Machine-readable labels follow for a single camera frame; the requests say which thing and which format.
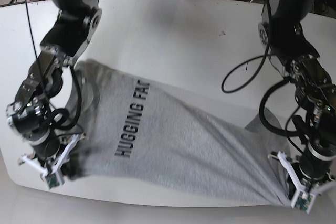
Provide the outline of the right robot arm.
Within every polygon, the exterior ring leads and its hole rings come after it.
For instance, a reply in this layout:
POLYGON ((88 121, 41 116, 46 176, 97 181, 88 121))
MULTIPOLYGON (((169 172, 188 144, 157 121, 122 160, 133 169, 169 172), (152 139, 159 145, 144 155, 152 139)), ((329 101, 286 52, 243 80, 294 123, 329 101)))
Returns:
POLYGON ((8 125, 33 148, 21 163, 35 166, 46 182, 60 182, 62 166, 76 146, 82 110, 82 95, 77 77, 72 81, 77 93, 76 110, 52 109, 50 99, 62 89, 63 68, 74 69, 89 45, 101 18, 99 0, 52 0, 59 13, 52 29, 40 43, 27 78, 21 83, 15 100, 6 108, 8 125))

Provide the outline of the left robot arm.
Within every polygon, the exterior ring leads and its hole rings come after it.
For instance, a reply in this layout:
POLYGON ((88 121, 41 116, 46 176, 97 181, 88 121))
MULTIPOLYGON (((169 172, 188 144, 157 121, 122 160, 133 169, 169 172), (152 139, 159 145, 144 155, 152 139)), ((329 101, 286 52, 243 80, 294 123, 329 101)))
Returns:
POLYGON ((275 56, 286 75, 263 96, 258 122, 264 130, 284 141, 298 137, 304 145, 296 162, 290 162, 287 157, 281 160, 281 164, 287 166, 284 181, 289 198, 334 182, 329 169, 335 159, 335 85, 320 65, 319 53, 306 40, 301 25, 314 1, 265 0, 263 20, 259 24, 265 55, 275 56), (296 113, 290 116, 294 131, 272 125, 274 116, 265 108, 269 96, 288 83, 296 87, 298 108, 306 111, 305 117, 296 113))

